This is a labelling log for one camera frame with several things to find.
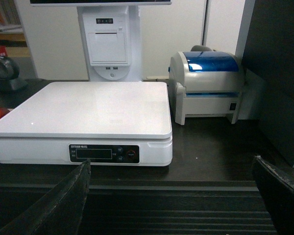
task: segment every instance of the white stand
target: white stand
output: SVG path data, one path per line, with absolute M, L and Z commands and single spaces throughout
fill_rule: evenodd
M 78 7 L 77 13 L 89 80 L 142 81 L 139 7 Z

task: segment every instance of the blue printer cover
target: blue printer cover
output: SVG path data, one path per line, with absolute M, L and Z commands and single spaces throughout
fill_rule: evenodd
M 239 71 L 234 58 L 222 51 L 190 51 L 183 53 L 190 72 Z

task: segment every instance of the label printer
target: label printer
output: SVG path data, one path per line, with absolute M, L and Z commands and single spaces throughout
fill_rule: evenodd
M 187 117 L 238 119 L 244 72 L 234 55 L 221 51 L 178 52 L 169 68 L 169 100 L 175 122 Z

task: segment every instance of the white wall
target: white wall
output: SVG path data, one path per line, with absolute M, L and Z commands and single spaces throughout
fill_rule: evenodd
M 244 5 L 245 0 L 208 1 L 205 46 L 235 54 Z
M 15 0 L 36 76 L 88 79 L 76 7 L 32 7 Z
M 202 40 L 205 0 L 171 0 L 169 6 L 142 6 L 143 78 L 169 76 L 171 56 Z
M 143 76 L 167 76 L 171 56 L 200 44 L 205 0 L 142 6 Z M 37 77 L 88 79 L 76 7 L 31 7 L 15 0 Z

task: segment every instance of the white scale platform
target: white scale platform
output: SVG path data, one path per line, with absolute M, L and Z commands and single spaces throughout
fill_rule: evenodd
M 0 163 L 165 166 L 166 83 L 54 82 L 0 119 Z

